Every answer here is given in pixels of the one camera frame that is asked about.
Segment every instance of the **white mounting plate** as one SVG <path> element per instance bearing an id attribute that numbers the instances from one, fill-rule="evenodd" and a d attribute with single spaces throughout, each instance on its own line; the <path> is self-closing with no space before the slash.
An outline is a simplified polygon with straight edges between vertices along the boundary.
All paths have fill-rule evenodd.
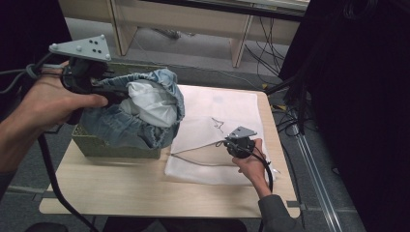
<path id="1" fill-rule="evenodd" d="M 67 43 L 53 43 L 49 46 L 51 53 L 68 55 L 95 61 L 110 61 L 108 45 L 104 35 Z"/>

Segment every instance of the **light wood tabletop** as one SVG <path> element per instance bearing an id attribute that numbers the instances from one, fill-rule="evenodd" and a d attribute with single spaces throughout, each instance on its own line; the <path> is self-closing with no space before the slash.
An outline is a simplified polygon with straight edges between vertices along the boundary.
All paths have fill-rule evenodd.
<path id="1" fill-rule="evenodd" d="M 287 207 L 287 202 L 297 200 L 267 96 L 245 92 L 257 95 L 266 148 L 274 169 L 280 171 L 274 194 L 280 195 Z M 72 141 L 56 174 L 66 199 L 84 215 L 260 218 L 253 187 L 175 182 L 164 174 L 169 156 L 167 147 L 161 150 L 159 159 L 90 158 L 84 157 Z M 287 209 L 293 218 L 300 214 L 299 208 Z M 69 213 L 56 198 L 44 198 L 40 211 Z"/>

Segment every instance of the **floor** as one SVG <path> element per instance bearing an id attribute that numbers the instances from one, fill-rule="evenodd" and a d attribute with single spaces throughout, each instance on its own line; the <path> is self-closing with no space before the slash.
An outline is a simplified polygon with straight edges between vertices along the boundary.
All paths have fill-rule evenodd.
<path id="1" fill-rule="evenodd" d="M 209 86 L 220 86 L 250 90 L 260 90 L 262 83 L 270 86 L 280 83 L 272 72 L 256 60 L 246 50 L 239 68 L 232 68 L 229 40 L 227 38 L 192 35 L 182 32 L 181 38 L 175 40 L 149 28 L 139 28 L 130 50 L 126 56 L 115 54 L 115 42 L 110 24 L 82 21 L 67 18 L 73 40 L 86 39 L 105 34 L 111 56 L 115 62 L 131 62 L 140 64 L 166 65 L 179 76 L 184 83 L 197 83 Z M 249 50 L 257 54 L 261 48 L 256 42 L 247 42 Z M 277 51 L 285 56 L 288 46 L 275 45 Z M 263 54 L 262 59 L 273 64 L 272 56 Z M 283 105 L 282 97 L 285 91 L 273 94 L 269 100 L 271 104 Z M 275 109 L 274 117 L 279 129 L 286 127 L 286 121 L 292 122 L 287 112 Z M 54 154 L 55 166 L 64 155 L 73 128 L 63 127 L 58 136 L 48 136 L 51 154 Z M 325 217 L 321 201 L 313 185 L 313 179 L 306 165 L 306 159 L 301 153 L 297 136 L 292 127 L 279 133 L 285 148 L 286 158 L 292 174 L 293 185 L 300 195 L 303 207 L 300 222 L 307 231 L 365 231 L 342 180 L 332 171 L 333 162 L 320 136 L 320 129 L 314 121 L 306 122 L 306 140 L 311 155 L 317 165 L 317 171 L 324 184 L 325 191 L 335 207 L 337 222 L 336 229 L 330 226 Z M 23 231 L 28 225 L 38 221 L 62 222 L 70 231 L 87 231 L 87 228 L 73 216 L 48 216 L 38 212 L 39 202 L 35 199 L 35 192 L 41 192 L 48 186 L 43 163 L 39 157 L 40 151 L 35 145 L 27 155 L 24 163 L 12 182 L 14 191 L 6 193 L 0 207 L 0 231 Z M 96 226 L 103 228 L 106 217 L 96 217 Z M 249 232 L 257 231 L 258 219 L 243 219 Z"/>

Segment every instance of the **white cloth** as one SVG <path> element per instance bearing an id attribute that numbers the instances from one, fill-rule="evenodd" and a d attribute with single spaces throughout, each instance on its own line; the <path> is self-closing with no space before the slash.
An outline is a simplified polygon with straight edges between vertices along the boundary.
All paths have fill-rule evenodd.
<path id="1" fill-rule="evenodd" d="M 130 99 L 120 107 L 131 115 L 160 128 L 169 128 L 177 120 L 176 99 L 154 81 L 139 79 L 127 84 Z"/>
<path id="2" fill-rule="evenodd" d="M 239 126 L 257 132 L 251 139 L 263 139 L 257 96 L 184 85 L 179 87 L 185 99 L 186 117 L 172 142 L 172 156 L 166 164 L 165 174 L 200 184 L 251 185 L 243 174 L 238 173 L 238 167 L 231 164 L 232 157 L 226 149 L 219 150 L 218 159 L 213 154 L 208 160 L 200 157 L 197 161 L 195 156 L 203 156 L 204 153 L 195 152 L 194 149 L 205 148 L 223 140 Z M 264 143 L 262 150 L 268 155 Z M 192 157 L 189 157 L 189 151 L 192 151 Z M 178 154 L 183 153 L 183 158 L 178 158 Z"/>

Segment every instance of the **person's right hand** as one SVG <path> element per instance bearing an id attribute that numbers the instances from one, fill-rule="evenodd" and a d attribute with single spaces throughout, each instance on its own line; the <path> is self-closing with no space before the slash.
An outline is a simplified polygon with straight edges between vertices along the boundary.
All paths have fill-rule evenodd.
<path id="1" fill-rule="evenodd" d="M 260 153 L 262 151 L 262 139 L 256 138 L 254 142 L 253 153 L 265 159 L 265 155 Z M 238 172 L 243 173 L 252 182 L 260 198 L 271 194 L 265 180 L 265 167 L 258 158 L 254 156 L 245 159 L 233 158 L 232 162 L 239 166 Z"/>

